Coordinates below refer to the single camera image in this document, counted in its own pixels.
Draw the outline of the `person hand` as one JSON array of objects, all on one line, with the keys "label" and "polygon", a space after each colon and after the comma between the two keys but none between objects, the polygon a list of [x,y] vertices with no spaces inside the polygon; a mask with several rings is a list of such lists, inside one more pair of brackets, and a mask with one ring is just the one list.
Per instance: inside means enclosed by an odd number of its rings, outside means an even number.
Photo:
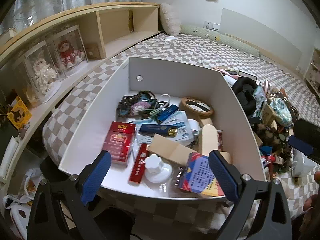
[{"label": "person hand", "polygon": [[319,239],[319,191],[306,200],[303,210],[305,214],[299,239]]}]

